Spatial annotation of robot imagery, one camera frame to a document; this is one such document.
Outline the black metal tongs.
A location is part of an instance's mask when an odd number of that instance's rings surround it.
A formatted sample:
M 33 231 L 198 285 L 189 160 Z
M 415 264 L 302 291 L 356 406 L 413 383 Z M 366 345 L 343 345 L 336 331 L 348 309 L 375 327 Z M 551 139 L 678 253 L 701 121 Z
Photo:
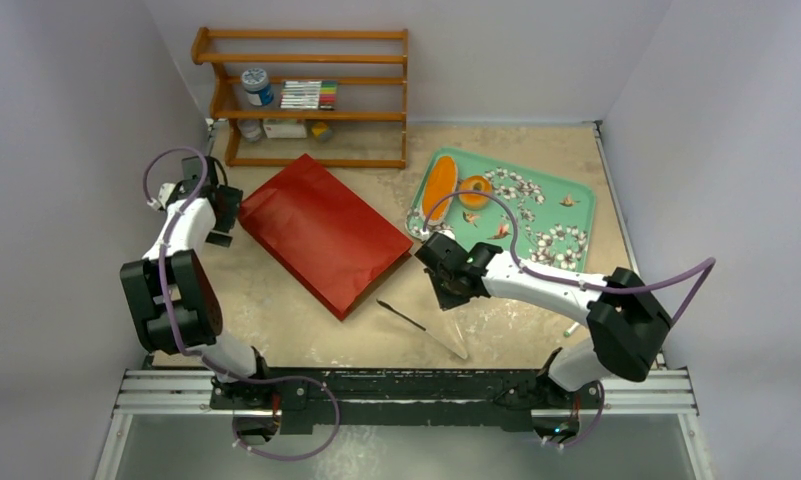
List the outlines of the black metal tongs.
M 395 307 L 393 307 L 384 300 L 377 299 L 376 303 L 383 309 L 401 318 L 402 320 L 411 324 L 418 330 L 424 332 L 431 339 L 439 343 L 445 349 L 449 350 L 453 355 L 455 355 L 459 359 L 467 360 L 469 358 L 469 352 L 466 346 L 466 342 L 455 321 L 453 322 L 436 321 L 434 326 L 426 325 L 418 320 L 413 319 L 409 315 L 406 315 L 405 313 L 399 311 L 398 309 L 396 309 Z

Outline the fake orange doughnut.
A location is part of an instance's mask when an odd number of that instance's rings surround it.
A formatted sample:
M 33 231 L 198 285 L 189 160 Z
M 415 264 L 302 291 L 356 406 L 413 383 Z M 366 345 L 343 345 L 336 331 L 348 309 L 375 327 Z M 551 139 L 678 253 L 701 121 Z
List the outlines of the fake orange doughnut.
M 458 185 L 460 203 L 472 211 L 482 210 L 489 203 L 488 194 L 492 192 L 490 181 L 481 175 L 465 178 Z

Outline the fake bread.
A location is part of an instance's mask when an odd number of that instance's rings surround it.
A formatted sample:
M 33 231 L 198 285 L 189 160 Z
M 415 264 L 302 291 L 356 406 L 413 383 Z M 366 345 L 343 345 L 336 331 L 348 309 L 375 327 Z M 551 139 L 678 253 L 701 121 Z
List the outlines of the fake bread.
M 452 197 L 449 194 L 456 190 L 458 184 L 458 166 L 449 155 L 436 159 L 424 183 L 421 209 L 428 215 L 428 225 L 436 225 L 447 215 Z

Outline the green floral tray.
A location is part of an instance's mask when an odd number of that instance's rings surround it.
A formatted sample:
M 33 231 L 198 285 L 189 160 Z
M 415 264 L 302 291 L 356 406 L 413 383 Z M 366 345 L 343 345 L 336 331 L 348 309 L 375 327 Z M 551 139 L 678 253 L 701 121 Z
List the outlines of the green floral tray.
M 449 230 L 465 249 L 485 242 L 510 249 L 522 259 L 574 272 L 584 270 L 596 198 L 591 188 L 538 170 L 509 164 L 453 147 L 442 147 L 432 155 L 405 219 L 414 238 L 423 238 L 424 219 L 431 207 L 425 200 L 429 177 L 449 157 L 456 164 L 459 190 L 484 179 L 491 193 L 508 207 L 504 210 L 487 198 L 473 209 L 459 198 L 439 206 L 430 220 L 434 231 Z

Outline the red paper bag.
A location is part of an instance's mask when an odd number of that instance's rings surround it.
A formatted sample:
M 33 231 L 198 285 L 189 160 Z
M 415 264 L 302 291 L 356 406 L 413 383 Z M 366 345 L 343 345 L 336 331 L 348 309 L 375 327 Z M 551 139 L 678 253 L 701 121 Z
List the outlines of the red paper bag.
M 340 321 L 413 246 L 306 154 L 244 199 L 238 221 Z

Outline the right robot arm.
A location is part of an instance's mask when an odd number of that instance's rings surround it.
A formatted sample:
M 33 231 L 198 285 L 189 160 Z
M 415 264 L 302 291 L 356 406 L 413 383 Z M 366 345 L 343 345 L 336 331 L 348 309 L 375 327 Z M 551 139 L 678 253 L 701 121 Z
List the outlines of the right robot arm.
M 463 248 L 454 238 L 432 234 L 415 252 L 438 304 L 450 310 L 478 297 L 524 302 L 569 318 L 588 337 L 552 354 L 537 381 L 540 399 L 560 407 L 582 387 L 607 377 L 647 379 L 671 329 L 665 308 L 633 271 L 584 274 L 515 257 L 478 242 Z

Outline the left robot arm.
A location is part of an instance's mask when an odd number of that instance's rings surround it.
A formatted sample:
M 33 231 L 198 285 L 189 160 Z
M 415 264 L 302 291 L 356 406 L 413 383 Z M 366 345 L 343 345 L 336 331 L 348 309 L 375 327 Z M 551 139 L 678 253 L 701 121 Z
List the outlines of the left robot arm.
M 150 353 L 191 357 L 211 370 L 213 407 L 263 408 L 274 395 L 266 362 L 225 330 L 199 258 L 206 245 L 230 246 L 243 192 L 214 157 L 192 152 L 181 168 L 182 179 L 143 190 L 165 222 L 142 258 L 120 269 L 137 337 Z

